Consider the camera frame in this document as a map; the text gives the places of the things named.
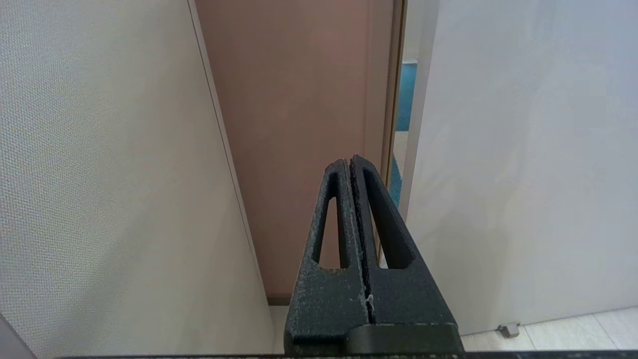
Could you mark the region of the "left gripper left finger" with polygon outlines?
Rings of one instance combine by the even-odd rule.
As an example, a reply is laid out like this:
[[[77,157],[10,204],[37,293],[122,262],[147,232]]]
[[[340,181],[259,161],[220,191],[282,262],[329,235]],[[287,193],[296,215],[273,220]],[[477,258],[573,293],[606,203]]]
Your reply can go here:
[[[340,267],[320,265],[329,202],[336,201]],[[367,325],[362,248],[349,163],[330,164],[322,177],[305,252],[284,329],[285,353],[347,353],[350,330]]]

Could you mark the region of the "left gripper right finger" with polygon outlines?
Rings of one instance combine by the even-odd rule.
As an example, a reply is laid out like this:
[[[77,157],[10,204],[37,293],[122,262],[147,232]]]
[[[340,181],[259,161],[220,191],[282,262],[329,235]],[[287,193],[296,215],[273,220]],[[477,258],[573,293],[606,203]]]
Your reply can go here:
[[[351,329],[351,353],[462,353],[458,325],[375,166],[350,163],[367,324]]]

